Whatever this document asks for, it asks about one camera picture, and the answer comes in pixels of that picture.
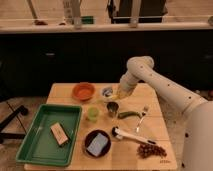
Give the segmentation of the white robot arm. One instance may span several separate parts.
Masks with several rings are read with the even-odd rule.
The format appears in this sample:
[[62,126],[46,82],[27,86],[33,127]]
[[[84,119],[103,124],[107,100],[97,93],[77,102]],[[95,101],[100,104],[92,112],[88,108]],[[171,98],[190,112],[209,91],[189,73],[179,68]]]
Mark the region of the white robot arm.
[[146,82],[188,117],[182,171],[213,171],[213,101],[155,72],[150,56],[132,57],[126,66],[127,71],[120,78],[118,97],[130,96],[140,80]]

